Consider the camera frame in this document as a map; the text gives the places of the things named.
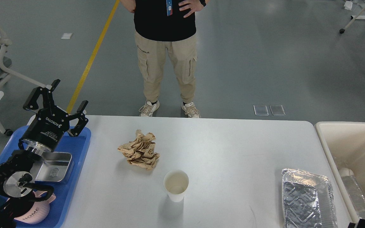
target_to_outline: blue tray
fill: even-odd
[[[29,126],[20,127],[16,130],[0,156],[0,164],[5,162],[12,154],[14,150],[18,150],[18,140],[25,133]],[[82,166],[84,164],[85,157],[87,155],[88,147],[90,146],[91,131],[88,128],[84,128],[78,137],[70,137],[68,133],[65,133],[56,147],[55,151],[71,153],[73,158],[74,167],[70,173],[70,177],[66,184],[53,183],[53,182],[39,182],[51,185],[54,187],[54,193],[56,195],[55,201],[50,204],[49,215],[38,224],[27,224],[16,221],[16,227],[38,227],[38,228],[58,228],[64,222],[66,218],[68,207],[70,206],[71,198],[73,197],[75,186],[77,185],[78,177],[80,176]],[[7,198],[0,196],[0,202],[5,202]]]

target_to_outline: black t-shirt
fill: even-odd
[[[172,0],[172,14],[167,16],[166,0],[136,0],[135,29],[146,39],[154,41],[180,41],[197,32],[195,14],[184,18],[188,10],[180,11]]]

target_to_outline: hand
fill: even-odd
[[[135,13],[136,1],[135,0],[120,0],[122,5],[131,13]]]
[[[184,18],[190,16],[194,12],[201,11],[204,8],[204,6],[201,4],[200,0],[184,0],[180,3],[178,3],[178,5],[183,6],[183,7],[180,7],[180,11],[183,11],[186,9],[191,9],[186,15],[184,15]]]

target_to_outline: yellow floor line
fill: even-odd
[[[99,48],[101,46],[101,43],[102,43],[102,41],[103,41],[103,39],[105,37],[105,34],[106,34],[106,32],[108,30],[108,27],[109,27],[109,24],[111,23],[111,20],[113,18],[113,15],[115,14],[115,11],[116,11],[116,8],[118,7],[118,5],[119,5],[119,0],[116,0],[114,6],[112,8],[112,11],[111,11],[111,13],[110,13],[110,15],[109,15],[109,17],[107,19],[107,22],[105,23],[105,26],[104,26],[104,28],[103,28],[103,30],[101,32],[101,35],[99,36],[99,39],[98,39],[98,41],[97,41],[97,43],[95,45],[95,48],[93,50],[93,53],[91,54],[90,60],[88,60],[87,66],[84,69],[84,72],[83,72],[83,74],[82,74],[82,76],[80,78],[80,81],[78,82],[77,88],[75,88],[74,94],[71,97],[70,103],[67,106],[67,109],[66,109],[67,113],[71,113],[71,111],[74,108],[74,104],[77,101],[77,97],[80,94],[80,91],[81,91],[81,88],[84,85],[85,79],[87,78],[87,75],[90,72],[91,66],[92,66],[92,64],[94,62],[95,57],[97,56],[98,50],[99,50]]]

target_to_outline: wristwatch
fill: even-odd
[[[200,3],[205,7],[207,5],[207,2],[205,0],[200,0]]]

